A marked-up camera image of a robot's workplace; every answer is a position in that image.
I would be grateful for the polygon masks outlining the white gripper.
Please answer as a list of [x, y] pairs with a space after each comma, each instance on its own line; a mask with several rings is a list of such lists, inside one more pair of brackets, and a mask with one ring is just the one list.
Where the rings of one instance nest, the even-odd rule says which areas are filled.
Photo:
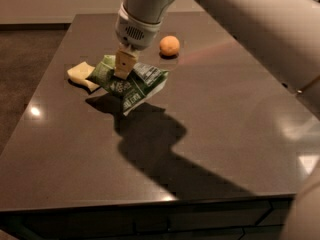
[[153, 5], [129, 7], [118, 11], [115, 30], [122, 43], [116, 52], [114, 75], [126, 80], [138, 61], [138, 51], [148, 48], [162, 24], [162, 9]]

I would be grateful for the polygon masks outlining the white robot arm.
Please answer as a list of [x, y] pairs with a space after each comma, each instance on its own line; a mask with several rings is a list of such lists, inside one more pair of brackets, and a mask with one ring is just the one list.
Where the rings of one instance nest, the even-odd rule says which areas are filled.
[[[174, 0], [123, 0], [115, 75], [125, 79]], [[194, 0], [288, 91], [320, 117], [319, 0]]]

